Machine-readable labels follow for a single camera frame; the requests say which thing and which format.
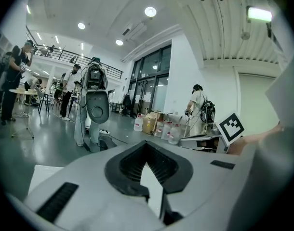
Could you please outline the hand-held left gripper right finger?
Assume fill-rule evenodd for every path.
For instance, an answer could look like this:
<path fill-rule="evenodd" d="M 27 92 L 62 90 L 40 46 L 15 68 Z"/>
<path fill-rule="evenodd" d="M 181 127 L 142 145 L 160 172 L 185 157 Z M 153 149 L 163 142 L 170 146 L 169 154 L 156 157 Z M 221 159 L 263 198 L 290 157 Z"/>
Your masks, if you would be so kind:
<path fill-rule="evenodd" d="M 161 186 L 159 218 L 146 218 L 147 225 L 228 224 L 237 199 L 228 190 L 236 156 L 148 141 L 146 159 Z"/>

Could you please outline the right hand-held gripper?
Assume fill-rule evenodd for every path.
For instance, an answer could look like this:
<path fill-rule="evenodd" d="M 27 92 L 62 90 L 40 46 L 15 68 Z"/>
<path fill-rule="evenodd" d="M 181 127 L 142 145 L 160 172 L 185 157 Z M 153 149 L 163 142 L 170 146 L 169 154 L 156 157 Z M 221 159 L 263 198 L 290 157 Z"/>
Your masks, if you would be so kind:
<path fill-rule="evenodd" d="M 227 154 L 230 146 L 239 139 L 245 131 L 244 126 L 236 112 L 215 122 L 219 135 L 198 135 L 180 139 L 179 145 L 197 151 L 216 151 Z"/>

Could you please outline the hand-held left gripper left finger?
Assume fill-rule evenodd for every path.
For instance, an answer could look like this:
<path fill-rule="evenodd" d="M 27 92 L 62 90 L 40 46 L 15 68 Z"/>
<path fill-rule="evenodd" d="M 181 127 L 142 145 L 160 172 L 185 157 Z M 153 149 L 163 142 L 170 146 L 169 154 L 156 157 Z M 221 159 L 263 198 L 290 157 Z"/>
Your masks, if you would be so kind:
<path fill-rule="evenodd" d="M 145 198 L 117 191 L 105 177 L 109 159 L 124 152 L 121 145 L 71 162 L 39 184 L 24 200 L 36 212 L 63 183 L 78 186 L 54 224 L 67 231 L 158 231 L 164 224 Z"/>

